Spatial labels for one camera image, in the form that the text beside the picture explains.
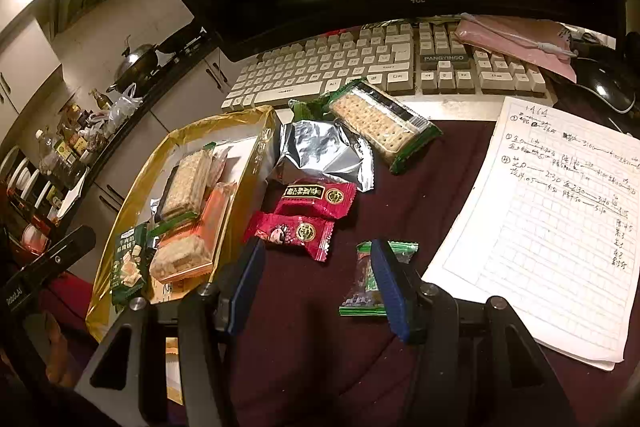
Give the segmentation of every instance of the notebook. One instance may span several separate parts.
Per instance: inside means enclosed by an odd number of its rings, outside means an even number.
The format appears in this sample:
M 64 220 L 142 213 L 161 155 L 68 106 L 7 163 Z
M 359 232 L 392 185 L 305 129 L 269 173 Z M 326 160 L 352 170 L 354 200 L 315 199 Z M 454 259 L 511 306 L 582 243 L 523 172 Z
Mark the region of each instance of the notebook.
M 478 179 L 422 279 L 505 297 L 541 344 L 623 360 L 638 286 L 640 141 L 506 97 Z

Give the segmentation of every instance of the kitchen wall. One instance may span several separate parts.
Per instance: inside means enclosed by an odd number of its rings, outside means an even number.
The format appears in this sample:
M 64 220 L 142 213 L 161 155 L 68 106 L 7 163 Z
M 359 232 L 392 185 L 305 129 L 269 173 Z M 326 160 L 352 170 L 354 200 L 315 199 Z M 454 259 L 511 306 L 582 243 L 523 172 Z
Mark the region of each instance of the kitchen wall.
M 98 110 L 89 90 L 95 87 L 104 92 L 113 84 L 127 35 L 131 35 L 132 50 L 140 44 L 159 44 L 192 17 L 181 0 L 106 0 L 100 4 L 56 35 L 51 45 L 62 62 L 64 81 L 28 105 L 5 143 L 17 144 L 37 165 L 36 131 L 45 125 L 56 126 L 57 111 L 72 95 L 82 108 Z M 109 95 L 114 99 L 117 93 Z

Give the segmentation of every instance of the red candy wrapper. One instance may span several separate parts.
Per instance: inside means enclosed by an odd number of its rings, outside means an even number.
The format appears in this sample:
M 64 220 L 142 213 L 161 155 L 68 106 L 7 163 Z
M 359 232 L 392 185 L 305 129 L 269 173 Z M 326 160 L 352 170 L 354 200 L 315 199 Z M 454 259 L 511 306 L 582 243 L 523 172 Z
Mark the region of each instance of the red candy wrapper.
M 353 183 L 302 183 L 287 185 L 275 213 L 340 219 L 349 212 L 356 185 Z
M 252 235 L 276 245 L 305 247 L 316 261 L 326 261 L 329 240 L 334 231 L 331 221 L 319 217 L 280 216 L 256 212 L 244 231 L 246 242 Z

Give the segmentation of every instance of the pink plastic bag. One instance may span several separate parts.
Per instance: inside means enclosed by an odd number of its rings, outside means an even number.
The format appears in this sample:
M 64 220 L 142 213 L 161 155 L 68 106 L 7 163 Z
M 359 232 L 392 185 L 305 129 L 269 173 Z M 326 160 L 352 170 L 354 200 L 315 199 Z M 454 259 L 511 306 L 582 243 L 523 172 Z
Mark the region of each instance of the pink plastic bag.
M 542 19 L 523 19 L 520 17 L 501 17 L 492 15 L 474 15 L 478 22 L 489 28 L 523 36 L 536 42 L 549 42 L 559 48 L 570 51 L 569 31 L 560 23 Z M 462 42 L 478 48 L 496 51 L 505 55 L 530 62 L 546 70 L 561 74 L 575 82 L 575 71 L 570 65 L 571 58 L 566 55 L 546 53 L 538 48 L 518 44 L 498 33 L 483 28 L 476 22 L 460 21 L 456 35 Z

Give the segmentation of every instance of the keyboard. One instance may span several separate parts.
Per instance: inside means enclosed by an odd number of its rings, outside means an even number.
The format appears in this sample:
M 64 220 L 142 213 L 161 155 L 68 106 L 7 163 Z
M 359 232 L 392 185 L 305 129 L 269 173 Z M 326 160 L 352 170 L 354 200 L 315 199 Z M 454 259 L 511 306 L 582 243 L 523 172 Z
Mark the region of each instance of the keyboard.
M 477 102 L 510 94 L 553 105 L 535 65 L 459 42 L 457 24 L 365 25 L 264 52 L 242 68 L 221 109 L 287 107 L 292 98 L 311 100 L 357 78 L 402 99 Z

